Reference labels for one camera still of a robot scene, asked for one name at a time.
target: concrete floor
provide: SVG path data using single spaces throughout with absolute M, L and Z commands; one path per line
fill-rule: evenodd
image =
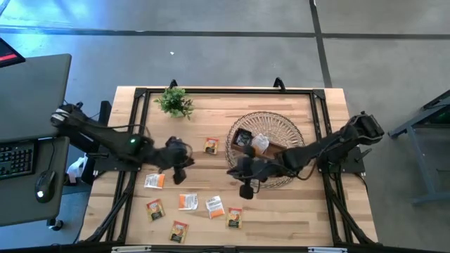
M 322 32 L 450 33 L 445 0 L 316 0 L 316 5 Z M 110 36 L 57 35 L 33 27 L 108 30 Z M 168 85 L 171 79 L 186 86 L 271 86 L 279 76 L 290 87 L 324 87 L 313 37 L 116 36 L 121 34 L 111 30 L 268 36 L 312 33 L 314 27 L 307 0 L 11 0 L 0 16 L 0 36 L 25 57 L 72 54 L 66 99 L 82 100 L 88 115 L 98 112 L 101 100 L 113 101 L 116 86 Z M 350 114 L 374 114 L 386 131 L 450 88 L 448 39 L 324 39 L 323 44 L 331 83 L 345 90 Z M 366 180 L 380 242 L 448 252 L 450 201 L 411 205 L 425 186 L 408 138 L 386 136 L 372 148 L 365 158 Z M 79 196 L 71 203 L 85 205 Z M 29 242 L 0 237 L 0 247 L 73 241 L 83 213 L 73 215 L 59 236 L 27 224 L 0 228 L 2 234 L 42 233 Z

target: computer mouse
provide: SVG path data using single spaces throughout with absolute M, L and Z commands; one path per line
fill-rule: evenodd
M 46 170 L 36 180 L 35 195 L 40 203 L 47 203 L 55 194 L 56 172 Z

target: orange packet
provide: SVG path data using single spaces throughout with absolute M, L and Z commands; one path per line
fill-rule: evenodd
M 242 228 L 241 208 L 228 208 L 228 213 L 226 214 L 226 225 L 229 228 Z
M 162 189 L 164 186 L 164 174 L 150 174 L 146 176 L 146 182 L 144 183 L 144 188 L 158 188 Z
M 174 221 L 174 225 L 172 225 L 172 230 L 170 231 L 170 240 L 177 242 L 177 243 L 183 243 L 186 239 L 186 234 L 188 233 L 188 224 Z
M 206 138 L 205 147 L 203 151 L 209 154 L 217 154 L 217 148 L 219 147 L 219 139 L 218 138 Z
M 206 209 L 210 213 L 210 219 L 225 214 L 224 206 L 219 196 L 212 197 L 206 200 Z
M 197 193 L 180 194 L 178 210 L 195 210 L 198 206 Z
M 154 200 L 147 204 L 147 216 L 149 221 L 162 218 L 165 215 L 164 208 L 160 199 Z

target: gray desk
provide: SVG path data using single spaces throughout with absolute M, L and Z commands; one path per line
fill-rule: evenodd
M 63 103 L 70 54 L 27 58 L 0 69 L 0 142 L 55 136 L 52 112 Z
M 51 153 L 55 154 L 50 169 L 56 172 L 55 195 L 47 203 L 39 203 L 34 195 L 34 185 L 41 172 L 49 168 Z M 59 214 L 65 163 L 68 157 L 69 138 L 59 137 L 39 141 L 36 173 L 0 181 L 0 226 L 56 218 Z

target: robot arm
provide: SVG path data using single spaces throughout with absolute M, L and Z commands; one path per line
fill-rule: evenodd
M 298 177 L 301 170 L 314 158 L 318 167 L 328 163 L 337 164 L 358 144 L 372 145 L 379 142 L 383 134 L 384 131 L 373 115 L 362 112 L 352 117 L 339 131 L 306 147 L 288 148 L 279 152 L 274 160 L 254 160 L 255 151 L 248 146 L 244 149 L 245 156 L 240 158 L 238 166 L 228 170 L 227 174 L 245 183 L 247 190 L 241 188 L 240 195 L 251 199 L 248 187 L 252 179 L 265 182 L 269 177 Z
M 186 174 L 182 169 L 194 163 L 188 156 L 185 143 L 171 137 L 165 147 L 155 148 L 154 141 L 142 134 L 119 132 L 90 119 L 81 111 L 82 104 L 60 106 L 51 116 L 51 123 L 62 135 L 81 133 L 107 148 L 119 161 L 140 167 L 143 163 L 155 165 L 160 171 L 174 167 L 179 174 L 175 183 L 181 183 Z

